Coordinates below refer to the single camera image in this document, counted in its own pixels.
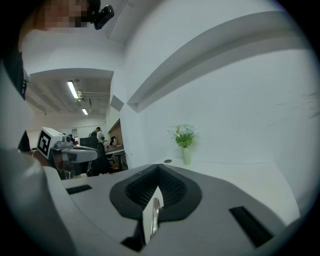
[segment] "ceiling light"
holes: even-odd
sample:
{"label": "ceiling light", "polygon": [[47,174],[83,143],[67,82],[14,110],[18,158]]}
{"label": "ceiling light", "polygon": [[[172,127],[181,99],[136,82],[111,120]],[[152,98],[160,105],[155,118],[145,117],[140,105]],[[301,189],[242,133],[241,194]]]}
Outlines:
{"label": "ceiling light", "polygon": [[82,109],[83,113],[87,116],[88,115],[88,112],[86,111],[85,108]]}
{"label": "ceiling light", "polygon": [[69,86],[70,91],[72,92],[73,97],[74,97],[75,99],[78,99],[79,97],[78,97],[77,92],[76,92],[76,90],[75,90],[74,82],[68,81],[67,84],[68,84],[68,86]]}

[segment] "ceiling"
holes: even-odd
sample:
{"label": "ceiling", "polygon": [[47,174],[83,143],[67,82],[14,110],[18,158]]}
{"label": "ceiling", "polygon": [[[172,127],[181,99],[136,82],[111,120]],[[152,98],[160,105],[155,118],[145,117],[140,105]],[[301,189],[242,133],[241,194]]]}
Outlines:
{"label": "ceiling", "polygon": [[[73,81],[75,91],[82,92],[81,101],[73,97],[67,85],[70,80]],[[39,80],[28,83],[25,100],[36,114],[83,114],[84,108],[89,115],[104,115],[110,98],[110,84],[109,78],[95,77]]]}
{"label": "ceiling", "polygon": [[100,30],[106,38],[126,44],[148,11],[161,0],[101,0],[101,9],[111,5],[114,17]]}

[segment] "green leaves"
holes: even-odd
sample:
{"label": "green leaves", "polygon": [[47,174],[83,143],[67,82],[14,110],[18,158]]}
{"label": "green leaves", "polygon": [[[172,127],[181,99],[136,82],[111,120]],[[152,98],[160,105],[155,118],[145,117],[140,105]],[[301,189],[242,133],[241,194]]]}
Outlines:
{"label": "green leaves", "polygon": [[180,147],[187,148],[194,143],[193,134],[188,133],[180,135],[180,137],[177,136],[175,137],[175,141]]}

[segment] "black mesh pad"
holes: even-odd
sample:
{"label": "black mesh pad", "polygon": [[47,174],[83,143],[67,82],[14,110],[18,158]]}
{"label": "black mesh pad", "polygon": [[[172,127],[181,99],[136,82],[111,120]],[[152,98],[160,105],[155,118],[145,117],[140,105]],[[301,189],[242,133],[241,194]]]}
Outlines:
{"label": "black mesh pad", "polygon": [[197,183],[163,164],[154,164],[115,184],[110,191],[110,200],[123,217],[142,220],[142,212],[158,186],[164,204],[164,210],[159,213],[159,222],[185,219],[197,208],[202,198]]}

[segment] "flower vase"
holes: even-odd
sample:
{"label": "flower vase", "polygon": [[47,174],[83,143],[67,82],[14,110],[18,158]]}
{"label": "flower vase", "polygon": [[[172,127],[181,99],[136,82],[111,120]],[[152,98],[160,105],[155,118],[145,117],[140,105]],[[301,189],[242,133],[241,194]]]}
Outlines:
{"label": "flower vase", "polygon": [[189,148],[187,147],[182,148],[182,159],[183,159],[183,163],[186,166],[191,164],[191,155],[190,155]]}

